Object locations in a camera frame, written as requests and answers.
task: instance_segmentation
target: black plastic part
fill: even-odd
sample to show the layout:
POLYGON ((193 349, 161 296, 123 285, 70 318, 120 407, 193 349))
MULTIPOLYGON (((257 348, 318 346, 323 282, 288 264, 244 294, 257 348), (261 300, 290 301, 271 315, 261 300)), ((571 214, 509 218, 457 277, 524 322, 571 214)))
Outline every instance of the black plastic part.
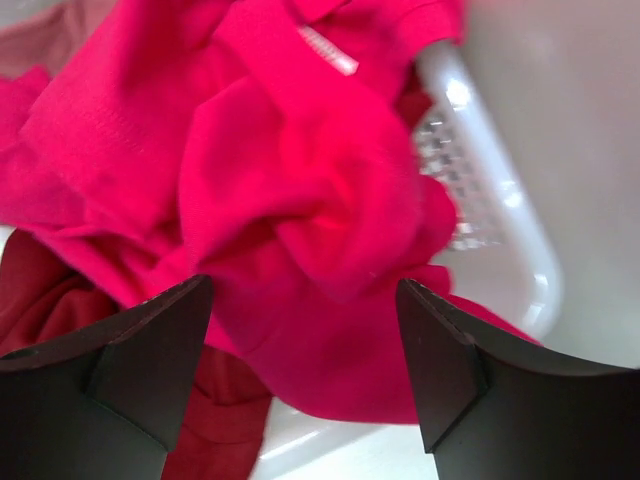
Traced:
POLYGON ((0 478, 160 479, 211 302, 211 280, 194 277, 0 359, 0 478))
POLYGON ((640 478, 640 371, 533 345, 415 282, 400 283, 397 308, 440 480, 640 478), (463 365, 470 345, 475 355, 463 365), (471 399, 478 368, 486 391, 471 399))

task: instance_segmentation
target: dark red cloth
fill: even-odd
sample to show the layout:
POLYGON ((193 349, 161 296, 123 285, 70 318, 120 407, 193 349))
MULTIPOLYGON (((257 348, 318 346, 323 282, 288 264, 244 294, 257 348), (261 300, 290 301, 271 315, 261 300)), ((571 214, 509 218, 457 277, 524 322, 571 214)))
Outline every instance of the dark red cloth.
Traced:
MULTIPOLYGON (((101 290, 29 233, 0 262, 0 356, 116 313, 101 290)), ((162 480, 245 480, 258 458, 271 394, 241 360, 204 347, 177 449, 162 480)))

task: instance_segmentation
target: white plastic edge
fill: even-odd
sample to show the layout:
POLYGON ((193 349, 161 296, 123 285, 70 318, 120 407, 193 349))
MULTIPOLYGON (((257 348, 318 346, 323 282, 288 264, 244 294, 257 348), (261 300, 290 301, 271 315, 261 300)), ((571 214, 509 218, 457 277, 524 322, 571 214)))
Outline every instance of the white plastic edge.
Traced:
POLYGON ((513 228, 509 234, 524 249, 520 253, 528 262, 535 288, 520 326, 532 337, 542 339, 556 323, 564 291, 551 244, 457 49, 448 42, 432 45, 419 55, 417 65, 425 90, 437 104, 450 109, 447 114, 466 137, 467 147, 482 161, 484 174, 504 209, 502 213, 513 228))

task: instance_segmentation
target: red cloth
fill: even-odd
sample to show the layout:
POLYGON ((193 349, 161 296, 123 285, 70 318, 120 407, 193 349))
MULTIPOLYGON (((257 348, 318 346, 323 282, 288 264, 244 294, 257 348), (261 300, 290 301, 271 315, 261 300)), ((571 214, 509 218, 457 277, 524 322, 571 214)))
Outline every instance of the red cloth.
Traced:
POLYGON ((456 212, 392 105, 412 55, 459 37, 453 4, 122 1, 51 83, 0 85, 0 221, 125 306, 208 273, 207 343, 285 402, 415 422, 394 291, 412 277, 457 301, 428 265, 456 212))
MULTIPOLYGON (((116 304, 30 234, 0 262, 0 356, 102 320, 116 304)), ((239 359, 205 346, 178 446, 163 480, 245 480, 258 458, 271 394, 239 359)))

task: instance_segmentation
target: laundry basket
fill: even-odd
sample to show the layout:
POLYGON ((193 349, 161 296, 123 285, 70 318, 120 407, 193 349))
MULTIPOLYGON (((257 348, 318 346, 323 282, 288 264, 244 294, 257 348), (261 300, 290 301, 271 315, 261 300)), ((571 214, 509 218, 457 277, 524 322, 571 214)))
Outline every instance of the laundry basket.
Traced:
POLYGON ((418 69, 434 100, 413 134, 422 173, 447 183, 460 209, 436 262, 453 271, 455 293, 541 339, 562 298, 555 254, 457 50, 434 45, 418 69))

